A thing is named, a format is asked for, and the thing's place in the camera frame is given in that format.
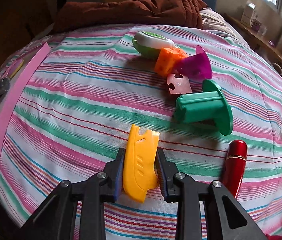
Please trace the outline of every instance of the green and white toy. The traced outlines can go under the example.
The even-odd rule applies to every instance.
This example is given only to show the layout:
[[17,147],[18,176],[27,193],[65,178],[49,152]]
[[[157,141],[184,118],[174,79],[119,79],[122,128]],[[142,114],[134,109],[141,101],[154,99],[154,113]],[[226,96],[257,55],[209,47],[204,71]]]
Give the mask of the green and white toy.
[[151,32],[138,32],[132,39],[134,48],[148,59],[157,60],[162,48],[174,48],[172,40]]

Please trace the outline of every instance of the silver screw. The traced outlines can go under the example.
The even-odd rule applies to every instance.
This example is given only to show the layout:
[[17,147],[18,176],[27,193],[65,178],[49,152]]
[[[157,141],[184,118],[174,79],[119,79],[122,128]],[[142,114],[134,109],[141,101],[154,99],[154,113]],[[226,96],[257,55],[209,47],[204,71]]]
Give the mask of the silver screw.
[[106,177],[106,173],[105,172],[99,172],[97,175],[96,175],[99,179],[104,179]]
[[62,180],[61,181],[61,186],[62,187],[67,187],[68,185],[70,185],[70,181],[69,180]]
[[177,172],[177,173],[176,173],[176,177],[177,177],[178,179],[184,179],[184,178],[185,178],[185,174],[184,174],[183,172]]
[[222,186],[222,183],[219,182],[218,180],[215,180],[214,182],[212,182],[212,185],[213,185],[214,187],[221,187],[221,186]]

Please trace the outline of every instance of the brown blanket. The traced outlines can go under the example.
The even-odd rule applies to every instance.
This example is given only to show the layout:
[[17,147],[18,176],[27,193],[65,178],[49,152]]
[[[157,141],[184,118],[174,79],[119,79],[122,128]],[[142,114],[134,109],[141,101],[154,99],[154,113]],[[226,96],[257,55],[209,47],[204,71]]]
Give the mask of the brown blanket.
[[54,31],[98,24],[143,23],[202,28],[202,0],[127,0],[94,3],[67,2],[59,11]]

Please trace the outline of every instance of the striped bedsheet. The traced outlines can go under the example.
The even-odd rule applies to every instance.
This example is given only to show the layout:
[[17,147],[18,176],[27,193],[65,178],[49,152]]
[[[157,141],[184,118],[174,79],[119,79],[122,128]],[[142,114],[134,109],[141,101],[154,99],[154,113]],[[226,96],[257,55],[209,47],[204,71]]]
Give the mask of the striped bedsheet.
[[[207,123],[176,123],[175,99],[154,61],[131,38],[150,31],[172,39],[189,55],[201,45],[233,112],[233,132]],[[0,158],[0,203],[21,226],[63,179],[86,180],[125,147],[131,124],[160,132],[159,147],[198,181],[219,179],[231,141],[249,148],[238,196],[265,234],[282,235],[282,78],[261,57],[218,31],[164,25],[103,25],[34,41],[12,55],[48,42],[51,53],[25,87],[11,117]],[[194,92],[201,84],[191,82]],[[76,216],[78,239],[81,204]],[[160,189],[144,204],[122,194],[105,204],[107,239],[174,239],[177,205]],[[202,215],[203,237],[206,238]]]

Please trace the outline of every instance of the red cylinder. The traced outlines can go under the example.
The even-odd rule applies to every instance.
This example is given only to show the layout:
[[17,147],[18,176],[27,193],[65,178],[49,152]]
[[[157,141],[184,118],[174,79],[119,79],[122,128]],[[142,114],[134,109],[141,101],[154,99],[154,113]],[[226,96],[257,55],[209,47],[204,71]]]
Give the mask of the red cylinder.
[[248,146],[244,141],[234,140],[230,143],[222,183],[235,198],[237,198],[241,186],[247,153]]

